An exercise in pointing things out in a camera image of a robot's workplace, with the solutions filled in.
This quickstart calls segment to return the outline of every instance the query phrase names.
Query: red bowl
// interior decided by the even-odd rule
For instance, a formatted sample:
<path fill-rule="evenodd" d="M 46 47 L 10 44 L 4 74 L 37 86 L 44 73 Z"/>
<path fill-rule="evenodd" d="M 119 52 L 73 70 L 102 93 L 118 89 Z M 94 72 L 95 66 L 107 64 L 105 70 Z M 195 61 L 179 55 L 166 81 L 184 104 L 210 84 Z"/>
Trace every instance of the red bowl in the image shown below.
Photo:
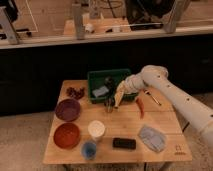
<path fill-rule="evenodd" d="M 66 122 L 73 121 L 79 117 L 80 103 L 75 99 L 65 99 L 58 103 L 55 108 L 56 116 Z"/>
<path fill-rule="evenodd" d="M 64 123 L 56 129 L 53 138 L 58 147 L 73 148 L 80 141 L 80 130 L 71 122 Z"/>

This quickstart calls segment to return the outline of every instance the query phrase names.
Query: white cup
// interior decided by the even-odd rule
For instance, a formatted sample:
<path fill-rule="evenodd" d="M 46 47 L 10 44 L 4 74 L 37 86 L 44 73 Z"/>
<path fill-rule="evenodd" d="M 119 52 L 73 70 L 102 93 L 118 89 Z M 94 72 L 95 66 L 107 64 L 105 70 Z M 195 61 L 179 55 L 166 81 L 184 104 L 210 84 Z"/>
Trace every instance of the white cup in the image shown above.
<path fill-rule="evenodd" d="M 121 30 L 121 26 L 119 25 L 115 25 L 112 27 L 112 32 L 113 33 L 120 33 L 122 30 Z"/>
<path fill-rule="evenodd" d="M 105 126 L 102 122 L 94 120 L 88 126 L 89 134 L 94 141 L 100 141 L 105 133 Z"/>
<path fill-rule="evenodd" d="M 87 23 L 85 26 L 86 33 L 94 33 L 95 29 L 91 23 Z"/>

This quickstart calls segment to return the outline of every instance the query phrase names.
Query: wooden table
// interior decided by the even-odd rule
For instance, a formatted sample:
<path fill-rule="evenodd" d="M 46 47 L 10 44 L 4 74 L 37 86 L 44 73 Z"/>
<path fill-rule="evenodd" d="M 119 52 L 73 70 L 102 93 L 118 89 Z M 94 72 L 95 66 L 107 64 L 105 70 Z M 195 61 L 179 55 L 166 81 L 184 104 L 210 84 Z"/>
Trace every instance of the wooden table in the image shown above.
<path fill-rule="evenodd" d="M 91 23 L 94 26 L 94 34 L 105 34 L 105 32 L 111 29 L 113 26 L 120 26 L 122 33 L 131 32 L 127 19 L 122 18 L 104 18 L 104 19 L 89 19 L 84 18 L 84 26 Z M 75 35 L 75 26 L 73 20 L 67 20 L 64 27 L 64 35 Z"/>
<path fill-rule="evenodd" d="M 112 113 L 106 113 L 103 104 L 92 104 L 88 99 L 87 81 L 70 80 L 64 81 L 58 102 L 68 98 L 66 89 L 68 87 L 85 87 L 85 96 L 79 100 L 82 110 L 80 117 L 74 121 L 81 131 L 81 140 L 73 149 L 61 149 L 53 141 L 53 135 L 58 126 L 64 121 L 55 115 L 50 130 L 46 152 L 43 162 L 45 164 L 77 164 L 77 163 L 137 163 L 137 162 L 169 162 L 169 161 L 190 161 L 191 152 L 182 134 L 176 114 L 169 101 L 156 89 L 149 87 L 149 91 L 162 104 L 157 105 L 147 94 L 141 92 L 139 97 L 144 104 L 145 115 L 140 118 L 139 108 L 136 103 L 123 102 L 120 107 Z M 97 144 L 97 155 L 94 160 L 87 161 L 81 155 L 82 144 L 90 140 L 87 127 L 92 120 L 100 120 L 106 126 L 106 133 L 101 142 Z M 139 139 L 138 133 L 141 127 L 146 124 L 166 135 L 166 148 L 155 153 L 151 151 Z M 136 150 L 113 149 L 113 137 L 136 139 Z"/>

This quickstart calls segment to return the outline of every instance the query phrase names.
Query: cable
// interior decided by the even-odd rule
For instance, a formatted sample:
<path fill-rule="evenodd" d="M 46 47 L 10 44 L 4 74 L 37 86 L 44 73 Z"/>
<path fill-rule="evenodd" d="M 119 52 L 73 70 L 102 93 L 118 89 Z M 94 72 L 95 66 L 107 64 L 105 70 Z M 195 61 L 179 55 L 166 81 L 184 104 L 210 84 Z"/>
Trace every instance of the cable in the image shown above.
<path fill-rule="evenodd" d="M 108 3 L 107 0 L 101 0 L 101 2 L 104 3 Z M 112 5 L 112 9 L 116 9 L 116 8 L 120 8 L 123 6 L 123 2 L 122 1 L 117 1 L 117 0 L 110 0 L 111 4 L 116 4 L 116 5 Z M 110 7 L 101 7 L 102 9 L 110 9 Z"/>
<path fill-rule="evenodd" d="M 116 18 L 116 15 L 115 15 L 115 12 L 114 12 L 114 10 L 113 10 L 113 8 L 112 8 L 112 4 L 111 4 L 110 0 L 107 0 L 107 2 L 108 2 L 108 4 L 109 4 L 110 10 L 111 10 L 111 12 L 112 12 L 113 18 Z"/>
<path fill-rule="evenodd" d="M 109 5 L 109 8 L 108 7 L 101 7 L 101 8 L 102 9 L 110 9 L 113 18 L 117 18 L 113 9 L 120 8 L 123 5 L 123 3 L 121 1 L 117 1 L 117 0 L 101 0 L 101 1 L 104 2 L 104 3 L 108 3 L 108 5 Z"/>

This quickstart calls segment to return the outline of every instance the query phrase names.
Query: purple bowl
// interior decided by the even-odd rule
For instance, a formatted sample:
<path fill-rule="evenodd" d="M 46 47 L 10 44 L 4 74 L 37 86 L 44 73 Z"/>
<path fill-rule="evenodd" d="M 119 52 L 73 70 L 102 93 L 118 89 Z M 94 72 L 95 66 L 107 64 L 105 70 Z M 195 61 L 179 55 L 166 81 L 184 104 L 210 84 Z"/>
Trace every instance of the purple bowl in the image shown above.
<path fill-rule="evenodd" d="M 65 99 L 58 103 L 55 108 L 56 116 L 66 122 L 73 121 L 79 117 L 80 103 L 75 99 Z"/>

